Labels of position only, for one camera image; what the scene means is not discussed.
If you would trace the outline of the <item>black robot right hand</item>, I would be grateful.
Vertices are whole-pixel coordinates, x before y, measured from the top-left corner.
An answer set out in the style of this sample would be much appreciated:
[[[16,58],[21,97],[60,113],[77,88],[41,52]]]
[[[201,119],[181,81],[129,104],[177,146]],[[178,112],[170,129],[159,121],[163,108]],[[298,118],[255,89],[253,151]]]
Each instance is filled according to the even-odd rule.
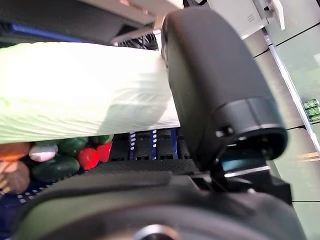
[[[201,172],[82,174],[22,210],[14,240],[304,240],[290,185],[271,175],[288,134],[264,76],[219,14],[168,14],[162,55],[181,131]]]

